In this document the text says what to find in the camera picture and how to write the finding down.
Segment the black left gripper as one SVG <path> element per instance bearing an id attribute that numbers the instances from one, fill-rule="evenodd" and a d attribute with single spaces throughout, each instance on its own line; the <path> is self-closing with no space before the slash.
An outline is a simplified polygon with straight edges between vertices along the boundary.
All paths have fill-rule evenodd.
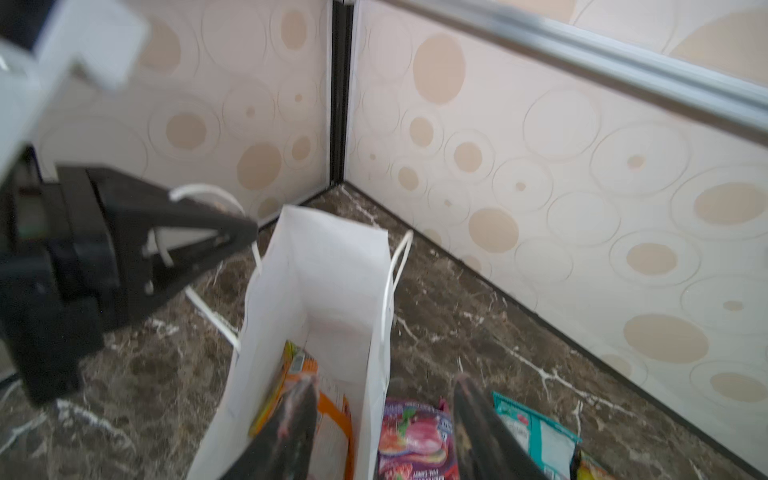
<path id="1" fill-rule="evenodd" d="M 80 362 L 104 347 L 119 278 L 116 325 L 125 327 L 230 256 L 258 254 L 255 221 L 193 198 L 239 206 L 218 187 L 170 191 L 107 168 L 62 174 L 44 181 L 27 146 L 1 186 L 1 339 L 33 405 L 81 389 Z"/>

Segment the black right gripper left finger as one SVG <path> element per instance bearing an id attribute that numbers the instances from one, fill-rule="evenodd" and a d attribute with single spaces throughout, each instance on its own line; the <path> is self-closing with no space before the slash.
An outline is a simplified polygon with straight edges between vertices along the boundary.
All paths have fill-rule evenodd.
<path id="1" fill-rule="evenodd" d="M 302 374 L 221 479 L 306 479 L 318 400 L 317 377 Z"/>

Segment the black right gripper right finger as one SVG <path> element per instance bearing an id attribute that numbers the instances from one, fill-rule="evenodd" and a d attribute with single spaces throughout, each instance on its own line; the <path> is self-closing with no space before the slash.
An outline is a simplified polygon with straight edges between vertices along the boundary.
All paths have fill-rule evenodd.
<path id="1" fill-rule="evenodd" d="M 546 479 L 469 375 L 456 376 L 452 406 L 461 479 Z"/>

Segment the orange multicolour Fox's candy packet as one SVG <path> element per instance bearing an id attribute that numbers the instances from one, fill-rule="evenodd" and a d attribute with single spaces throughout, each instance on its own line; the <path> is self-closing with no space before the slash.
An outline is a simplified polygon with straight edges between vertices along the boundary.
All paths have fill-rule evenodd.
<path id="1" fill-rule="evenodd" d="M 350 479 L 349 401 L 324 367 L 287 341 L 243 455 L 247 479 Z"/>

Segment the colourful painted paper bag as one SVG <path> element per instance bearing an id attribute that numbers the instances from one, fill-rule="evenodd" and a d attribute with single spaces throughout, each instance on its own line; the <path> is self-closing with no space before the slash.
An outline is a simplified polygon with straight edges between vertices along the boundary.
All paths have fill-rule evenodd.
<path id="1" fill-rule="evenodd" d="M 185 295 L 233 346 L 216 414 L 189 469 L 214 479 L 245 450 L 286 341 L 305 348 L 348 396 L 353 475 L 375 475 L 390 379 L 394 294 L 412 246 L 381 228 L 286 205 L 265 252 L 255 252 L 242 326 L 233 329 L 191 288 Z"/>

